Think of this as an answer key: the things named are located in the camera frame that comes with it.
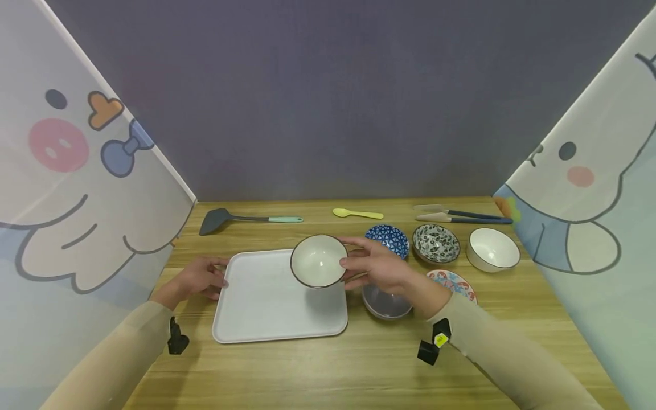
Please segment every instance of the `beige long sleeve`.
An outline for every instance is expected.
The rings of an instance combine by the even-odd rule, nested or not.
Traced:
[[[519,331],[459,294],[431,319],[447,318],[450,343],[476,364],[521,410],[600,410],[581,383]]]
[[[173,313],[146,302],[94,348],[41,410],[121,409],[170,337]],[[600,410],[581,383],[538,344],[454,294],[429,319],[448,318],[450,343],[522,410]]]
[[[73,369],[41,410],[122,409],[171,337],[172,317],[159,303],[139,306]]]

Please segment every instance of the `green leaf pattern bowl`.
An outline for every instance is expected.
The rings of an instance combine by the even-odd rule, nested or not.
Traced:
[[[429,263],[453,262],[460,255],[458,238],[440,225],[425,224],[415,229],[412,235],[415,252]]]

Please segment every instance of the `cartoon eye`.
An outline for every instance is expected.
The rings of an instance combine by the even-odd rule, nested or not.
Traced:
[[[48,104],[50,104],[51,107],[57,110],[63,110],[68,105],[68,101],[62,92],[55,89],[51,89],[45,92],[45,100],[48,102]]]
[[[560,150],[558,150],[558,156],[563,161],[574,158],[574,155],[576,155],[576,144],[572,141],[567,141],[565,144],[562,144]]]

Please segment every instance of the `mint green handle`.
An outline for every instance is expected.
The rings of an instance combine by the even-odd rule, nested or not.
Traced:
[[[282,222],[285,224],[298,224],[303,222],[303,218],[300,216],[271,216],[269,222]]]

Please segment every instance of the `yellow sticker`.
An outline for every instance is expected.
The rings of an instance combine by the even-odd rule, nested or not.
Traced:
[[[449,338],[447,337],[447,335],[445,335],[444,333],[440,333],[438,335],[435,335],[435,340],[433,340],[433,344],[438,348],[441,348],[448,341]]]

